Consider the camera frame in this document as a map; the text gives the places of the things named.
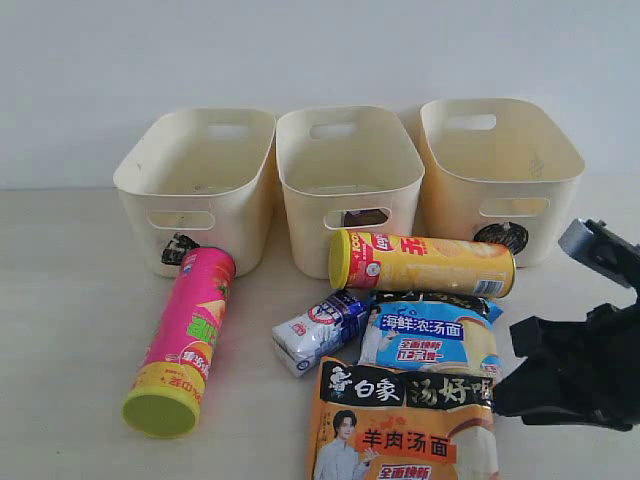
blue noodle package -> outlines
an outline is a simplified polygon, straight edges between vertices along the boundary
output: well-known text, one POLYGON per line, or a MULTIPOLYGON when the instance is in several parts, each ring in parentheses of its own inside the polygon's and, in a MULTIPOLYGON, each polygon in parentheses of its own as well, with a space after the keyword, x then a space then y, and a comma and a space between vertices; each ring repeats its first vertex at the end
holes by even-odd
POLYGON ((489 375, 500 380, 493 322, 502 309, 483 298, 432 292, 377 292, 360 364, 489 375))

small snack package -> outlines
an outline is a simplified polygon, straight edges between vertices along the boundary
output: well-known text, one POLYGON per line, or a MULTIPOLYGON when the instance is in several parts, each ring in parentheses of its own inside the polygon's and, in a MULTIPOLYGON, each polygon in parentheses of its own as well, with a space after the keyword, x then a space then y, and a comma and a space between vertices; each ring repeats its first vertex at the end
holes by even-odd
POLYGON ((497 480, 491 385, 324 358, 307 480, 497 480))
POLYGON ((490 375, 500 380, 492 324, 502 310, 496 304, 432 292, 373 295, 360 364, 490 375))
POLYGON ((367 316, 366 302, 338 290, 302 315, 273 327, 273 346, 291 373, 300 377, 324 355, 360 336, 367 316))

white wall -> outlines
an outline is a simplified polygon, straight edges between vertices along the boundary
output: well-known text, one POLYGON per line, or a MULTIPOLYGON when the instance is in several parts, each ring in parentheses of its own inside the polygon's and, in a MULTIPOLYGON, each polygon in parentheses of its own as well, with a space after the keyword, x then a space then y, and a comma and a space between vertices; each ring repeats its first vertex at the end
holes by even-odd
POLYGON ((640 2, 5 0, 0 188, 107 186, 185 106, 517 96, 591 173, 640 172, 640 2))

beige tabletop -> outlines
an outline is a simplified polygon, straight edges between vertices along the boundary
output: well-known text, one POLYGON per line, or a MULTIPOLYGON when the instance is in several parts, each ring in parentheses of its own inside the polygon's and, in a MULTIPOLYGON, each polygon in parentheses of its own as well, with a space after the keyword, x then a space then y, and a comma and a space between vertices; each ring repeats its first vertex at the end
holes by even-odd
MULTIPOLYGON (((640 241, 639 180, 585 178, 575 213, 640 241)), ((0 192, 0 479, 304 479, 315 371, 293 378, 270 330, 331 289, 296 270, 282 209, 261 264, 232 286, 199 429, 150 440, 122 422, 120 406, 171 285, 143 265, 115 191, 0 192)), ((519 364, 509 325, 533 314, 582 320, 600 303, 634 299, 556 248, 519 270, 499 302, 505 372, 519 364)), ((340 357, 355 360, 356 349, 340 357)), ((640 471, 640 429, 496 424, 503 480, 640 471)))

